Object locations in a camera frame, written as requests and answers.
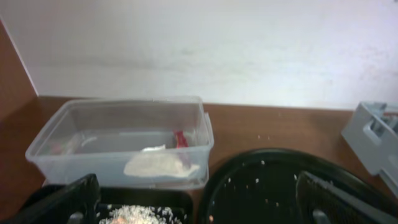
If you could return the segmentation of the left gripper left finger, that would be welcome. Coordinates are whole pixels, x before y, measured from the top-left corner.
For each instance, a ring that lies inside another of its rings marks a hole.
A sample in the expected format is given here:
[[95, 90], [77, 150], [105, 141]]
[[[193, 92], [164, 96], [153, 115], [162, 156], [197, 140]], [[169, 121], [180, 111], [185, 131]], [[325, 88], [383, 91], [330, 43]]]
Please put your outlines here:
[[82, 223], [96, 223], [100, 186], [95, 174], [68, 185], [46, 185], [34, 192], [13, 216], [1, 223], [68, 223], [71, 215], [83, 215]]

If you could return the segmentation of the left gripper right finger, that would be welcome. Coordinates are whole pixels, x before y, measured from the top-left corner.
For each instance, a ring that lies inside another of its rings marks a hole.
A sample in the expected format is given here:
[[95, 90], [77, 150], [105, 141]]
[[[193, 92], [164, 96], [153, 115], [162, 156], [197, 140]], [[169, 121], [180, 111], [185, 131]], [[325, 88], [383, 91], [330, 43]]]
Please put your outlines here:
[[304, 223], [394, 224], [394, 217], [303, 171], [297, 177], [296, 201]]

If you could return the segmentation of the white napkin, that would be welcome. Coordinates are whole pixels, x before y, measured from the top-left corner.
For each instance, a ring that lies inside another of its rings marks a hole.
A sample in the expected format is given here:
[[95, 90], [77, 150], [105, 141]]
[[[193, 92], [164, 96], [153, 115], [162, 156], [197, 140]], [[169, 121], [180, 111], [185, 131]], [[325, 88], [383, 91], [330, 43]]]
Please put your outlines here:
[[134, 177], [186, 178], [198, 172], [201, 166], [192, 162], [186, 152], [167, 152], [165, 145], [144, 148], [131, 157], [124, 174]]

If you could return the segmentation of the red snack wrapper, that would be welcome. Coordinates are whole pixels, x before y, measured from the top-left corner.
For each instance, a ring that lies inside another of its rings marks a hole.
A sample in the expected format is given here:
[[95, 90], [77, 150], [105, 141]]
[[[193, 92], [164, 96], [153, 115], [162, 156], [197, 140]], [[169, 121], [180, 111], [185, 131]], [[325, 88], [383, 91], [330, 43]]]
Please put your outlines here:
[[[174, 132], [175, 136], [175, 141], [176, 141], [176, 148], [177, 149], [183, 149], [188, 147], [188, 142], [187, 139], [184, 136], [183, 131], [175, 131]], [[191, 162], [190, 162], [190, 157], [186, 152], [179, 152], [178, 154], [182, 164], [184, 167], [190, 168]]]

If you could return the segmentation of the grey dishwasher rack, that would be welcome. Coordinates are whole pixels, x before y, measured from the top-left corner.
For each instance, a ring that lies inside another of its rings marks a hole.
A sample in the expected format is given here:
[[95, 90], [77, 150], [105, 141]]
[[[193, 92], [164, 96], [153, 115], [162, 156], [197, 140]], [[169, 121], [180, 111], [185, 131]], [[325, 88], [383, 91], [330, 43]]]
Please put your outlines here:
[[341, 135], [366, 170], [397, 195], [397, 103], [360, 102]]

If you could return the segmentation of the rice and peanut shell pile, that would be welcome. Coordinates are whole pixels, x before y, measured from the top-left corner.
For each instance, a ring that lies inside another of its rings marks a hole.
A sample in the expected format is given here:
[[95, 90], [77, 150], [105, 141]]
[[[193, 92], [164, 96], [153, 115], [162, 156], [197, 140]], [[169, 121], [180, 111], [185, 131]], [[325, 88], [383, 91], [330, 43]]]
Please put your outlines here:
[[179, 218], [170, 207], [145, 207], [141, 205], [123, 205], [111, 210], [108, 218], [99, 224], [182, 224], [187, 218]]

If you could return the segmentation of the round black serving tray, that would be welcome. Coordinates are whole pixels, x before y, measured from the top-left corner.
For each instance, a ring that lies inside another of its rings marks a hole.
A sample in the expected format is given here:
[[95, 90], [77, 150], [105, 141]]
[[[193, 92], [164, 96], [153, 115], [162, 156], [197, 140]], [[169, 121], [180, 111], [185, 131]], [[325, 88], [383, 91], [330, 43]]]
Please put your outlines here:
[[395, 201], [336, 164], [304, 152], [258, 149], [237, 155], [213, 174], [197, 223], [302, 223], [295, 189], [302, 171], [397, 216]]

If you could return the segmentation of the clear plastic bin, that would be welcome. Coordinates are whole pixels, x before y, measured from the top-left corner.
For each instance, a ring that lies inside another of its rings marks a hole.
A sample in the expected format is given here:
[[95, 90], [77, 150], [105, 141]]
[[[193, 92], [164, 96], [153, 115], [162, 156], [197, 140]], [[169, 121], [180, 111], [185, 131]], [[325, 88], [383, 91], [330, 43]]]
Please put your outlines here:
[[[176, 148], [175, 131], [183, 131], [188, 147]], [[186, 178], [124, 174], [131, 157], [162, 145], [167, 152], [186, 152], [201, 169]], [[105, 187], [190, 190], [206, 184], [213, 145], [210, 116], [197, 96], [71, 100], [47, 121], [25, 158], [49, 184], [95, 174]]]

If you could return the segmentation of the black rectangular tray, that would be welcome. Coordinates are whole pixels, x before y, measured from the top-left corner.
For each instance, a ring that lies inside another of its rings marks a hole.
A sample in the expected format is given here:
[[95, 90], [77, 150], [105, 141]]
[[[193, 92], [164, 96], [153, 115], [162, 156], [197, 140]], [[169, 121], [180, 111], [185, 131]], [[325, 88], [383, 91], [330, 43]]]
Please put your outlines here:
[[192, 223], [193, 202], [191, 197], [181, 191], [159, 189], [129, 189], [102, 187], [101, 200], [97, 206], [96, 223], [113, 210], [123, 205], [140, 205], [149, 207], [164, 223]]

